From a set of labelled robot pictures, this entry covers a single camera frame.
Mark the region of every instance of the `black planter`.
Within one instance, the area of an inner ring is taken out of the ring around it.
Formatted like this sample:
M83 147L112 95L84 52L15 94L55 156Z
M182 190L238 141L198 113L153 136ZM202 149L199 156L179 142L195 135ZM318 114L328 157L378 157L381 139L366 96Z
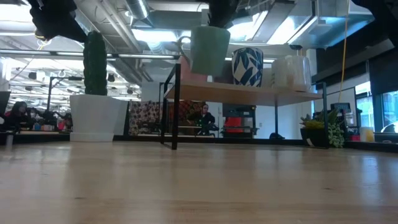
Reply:
M325 136L325 130L323 128L319 129L300 129L301 137L308 146L315 147L328 147L329 140Z

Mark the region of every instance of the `seated person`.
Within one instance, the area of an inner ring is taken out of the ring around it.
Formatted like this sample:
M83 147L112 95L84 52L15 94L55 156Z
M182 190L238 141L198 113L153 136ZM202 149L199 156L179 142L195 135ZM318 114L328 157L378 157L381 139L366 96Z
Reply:
M202 106L201 112L195 112L187 118L189 124L196 123L203 127L200 132L206 135L209 135L209 131L212 131L208 127L212 126L216 121L215 117L208 110L209 105L205 104Z
M31 128L29 117L26 115L27 105L25 102L16 102L12 110L7 112L4 120L6 128Z

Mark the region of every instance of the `tall green cactus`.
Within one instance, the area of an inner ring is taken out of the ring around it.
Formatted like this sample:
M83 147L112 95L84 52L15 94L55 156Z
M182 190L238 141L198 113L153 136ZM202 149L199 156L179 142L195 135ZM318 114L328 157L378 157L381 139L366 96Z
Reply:
M106 48L102 34L91 31L83 51L86 94L106 96Z

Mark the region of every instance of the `person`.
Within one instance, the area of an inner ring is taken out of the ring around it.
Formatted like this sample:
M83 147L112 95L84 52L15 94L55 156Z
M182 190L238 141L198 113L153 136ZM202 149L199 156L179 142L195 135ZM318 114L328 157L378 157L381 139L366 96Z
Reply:
M4 125L7 127L29 128L29 117L26 115L27 104L23 101L16 102L11 111L6 113Z
M209 135L209 130L212 131L213 128L210 128L215 122L216 119L211 113L208 112L209 105L205 104L201 107L201 112L195 112L188 116L187 121L189 124L199 124L202 127L202 134Z

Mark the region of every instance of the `potted plant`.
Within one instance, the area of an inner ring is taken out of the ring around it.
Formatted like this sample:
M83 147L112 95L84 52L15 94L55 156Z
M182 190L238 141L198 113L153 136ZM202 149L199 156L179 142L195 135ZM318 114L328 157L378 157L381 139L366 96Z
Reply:
M92 31L85 41L85 95L70 96L73 118L71 141L110 142L121 101L106 96L106 48L103 36Z
M337 110L328 113L328 139L326 139L322 111L316 118L311 118L309 114L301 118L304 127L300 130L303 140L310 146L316 147L343 147L344 137L337 119Z

